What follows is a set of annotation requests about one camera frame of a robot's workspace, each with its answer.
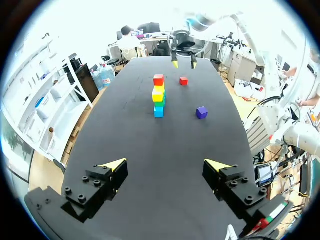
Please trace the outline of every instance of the shelving unit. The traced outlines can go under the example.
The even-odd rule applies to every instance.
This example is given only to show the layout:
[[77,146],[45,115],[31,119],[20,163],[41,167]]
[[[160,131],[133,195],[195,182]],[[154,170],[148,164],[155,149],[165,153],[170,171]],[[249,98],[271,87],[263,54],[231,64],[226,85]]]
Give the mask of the shelving unit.
[[[72,131],[74,130],[74,127],[76,126],[80,116],[88,105],[91,108],[93,107],[93,105],[86,95],[82,85],[80,84],[79,79],[77,78],[77,75],[70,63],[69,57],[63,57],[64,55],[59,52],[55,52],[54,54],[52,54],[52,52],[48,50],[48,54],[47,56],[45,56],[45,59],[47,60],[49,58],[51,61],[53,58],[55,58],[51,62],[52,67],[55,67],[43,80],[40,80],[38,78],[34,79],[36,74],[30,71],[30,69],[33,68],[29,67],[28,64],[37,65],[37,61],[39,62],[39,58],[37,57],[37,55],[39,55],[40,53],[42,53],[42,55],[44,55],[44,53],[47,53],[43,51],[48,48],[52,42],[53,41],[50,40],[39,49],[37,49],[37,51],[33,54],[30,54],[27,57],[22,57],[25,60],[20,61],[22,62],[21,65],[19,67],[16,67],[16,70],[14,71],[13,75],[10,76],[10,79],[5,81],[7,82],[7,84],[6,86],[4,86],[2,100],[5,99],[6,101],[2,101],[1,110],[15,132],[30,147],[32,147],[35,151],[39,152],[49,160],[56,159],[60,162],[69,137],[72,134]],[[33,140],[29,138],[27,133],[24,131],[26,125],[25,123],[30,114],[36,110],[37,101],[50,91],[50,89],[54,85],[54,80],[59,80],[58,70],[62,69],[63,65],[65,64],[67,64],[75,82],[70,85],[69,89],[62,97],[54,99],[55,105],[51,109],[50,116],[48,118],[41,119],[44,123],[44,128],[43,132],[40,135],[40,139],[38,142],[33,142]],[[33,76],[32,85],[30,84],[30,81],[24,82],[24,79],[30,79],[30,75]],[[13,84],[13,82],[17,79],[22,79],[22,81],[16,81]],[[26,90],[28,91],[27,93],[23,92],[25,86],[29,87],[28,90]],[[24,94],[24,97],[19,96],[19,91],[16,91],[15,88],[18,88],[20,93]],[[77,95],[72,94],[74,92],[80,94],[85,99],[85,101],[81,102]],[[54,156],[51,155],[48,149],[48,146],[50,145],[50,142],[48,142],[48,140],[50,139],[48,131],[49,128],[54,129],[54,139],[59,143],[56,145],[56,149],[54,149]]]

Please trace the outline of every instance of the cube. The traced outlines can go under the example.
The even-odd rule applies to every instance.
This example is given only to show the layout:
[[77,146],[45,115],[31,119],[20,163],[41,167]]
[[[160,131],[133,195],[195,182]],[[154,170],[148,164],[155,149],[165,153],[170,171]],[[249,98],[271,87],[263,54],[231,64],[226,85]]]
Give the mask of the cube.
[[186,78],[185,76],[180,77],[180,84],[182,86],[188,85],[188,78]]
[[198,119],[204,119],[208,115],[208,110],[204,106],[198,107],[195,115]]
[[154,113],[155,118],[163,118],[164,113],[165,113],[164,107],[163,106],[155,106],[153,113]]
[[165,107],[166,106],[166,90],[164,90],[163,101],[155,102],[154,106],[155,107]]
[[163,74],[156,74],[153,77],[153,84],[155,86],[162,86],[165,82],[165,76]]
[[165,84],[162,86],[154,86],[152,91],[152,100],[153,102],[162,102],[165,95]]

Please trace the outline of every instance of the green cube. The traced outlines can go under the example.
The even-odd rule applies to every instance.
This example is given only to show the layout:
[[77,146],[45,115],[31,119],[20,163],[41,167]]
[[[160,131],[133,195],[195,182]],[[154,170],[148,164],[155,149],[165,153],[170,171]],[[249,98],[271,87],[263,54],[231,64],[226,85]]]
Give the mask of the green cube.
[[154,102],[155,107],[165,107],[166,106],[166,90],[164,90],[163,101]]

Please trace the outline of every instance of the floor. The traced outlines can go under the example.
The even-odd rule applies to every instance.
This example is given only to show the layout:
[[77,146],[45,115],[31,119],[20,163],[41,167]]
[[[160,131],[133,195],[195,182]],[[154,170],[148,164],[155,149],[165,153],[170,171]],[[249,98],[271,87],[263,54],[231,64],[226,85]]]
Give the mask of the floor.
[[[235,91],[232,88],[231,84],[228,82],[228,80],[226,78],[227,74],[225,72],[221,72],[220,76],[221,76],[222,81],[224,82],[226,88],[228,89],[228,91],[234,101],[234,104],[236,105],[236,107],[238,109],[238,112],[239,112],[241,119],[244,120],[259,102],[256,101],[255,99],[250,99],[250,101],[245,101],[243,98],[238,97],[235,94]],[[96,103],[99,101],[102,94],[105,93],[106,89],[107,88],[104,88],[100,92],[100,94],[98,95],[98,97],[94,101],[93,106],[96,105]],[[77,124],[80,127],[80,131],[81,131],[83,125],[85,124],[91,111],[92,111],[92,109],[88,108],[88,109],[86,109],[86,111],[84,111],[83,115],[81,116],[81,118]],[[258,111],[254,111],[251,116],[252,119],[255,119],[256,117],[258,117]],[[72,141],[75,144],[77,141],[77,138],[76,137],[73,138]],[[273,153],[277,153],[279,151],[279,148],[277,148],[277,147],[268,147],[268,149]],[[265,161],[269,161],[275,156],[271,152],[266,153]],[[300,180],[299,170],[300,170],[300,166],[297,166],[297,167],[294,167],[294,168],[291,168],[290,170],[288,170],[281,177],[277,177],[272,184],[271,198],[273,198],[275,195],[281,193],[284,189],[288,188],[288,182],[287,182],[288,180],[284,179],[285,175],[292,174],[297,179],[296,181],[299,181]],[[38,188],[38,187],[40,187],[42,189],[46,189],[47,186],[50,186],[57,193],[61,194],[61,187],[62,187],[63,179],[64,179],[64,175],[63,175],[62,171],[57,166],[55,166],[55,164],[52,161],[47,160],[46,158],[44,158],[43,156],[41,156],[37,152],[34,153],[34,157],[33,157],[32,164],[31,164],[31,170],[30,170],[30,179],[29,179],[29,190],[30,191],[35,188]],[[296,185],[294,187],[294,190],[298,191],[299,185]],[[297,205],[304,203],[306,198],[298,196],[298,193],[295,191],[291,192],[290,195],[288,193],[288,194],[285,194],[284,196],[286,196],[287,200],[290,198],[290,201],[292,201],[294,203],[294,205],[297,206]],[[292,222],[295,215],[297,215],[297,213],[290,213],[282,222],[283,225],[279,225],[278,229],[282,234],[285,232],[285,230],[289,226],[286,224]]]

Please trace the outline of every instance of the black table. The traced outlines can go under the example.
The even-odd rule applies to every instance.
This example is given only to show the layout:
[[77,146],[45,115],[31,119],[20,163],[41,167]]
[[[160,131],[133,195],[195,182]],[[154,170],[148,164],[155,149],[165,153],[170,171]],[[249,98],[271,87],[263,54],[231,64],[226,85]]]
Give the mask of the black table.
[[[164,118],[154,117],[153,76],[164,74]],[[179,84],[189,79],[188,86]],[[198,107],[208,116],[197,119]],[[204,159],[238,164],[253,181],[252,156],[237,108],[210,61],[133,59],[110,84],[79,133],[64,186],[92,164],[127,158],[129,175],[113,201],[85,222],[123,240],[223,240],[245,226],[202,177]]]

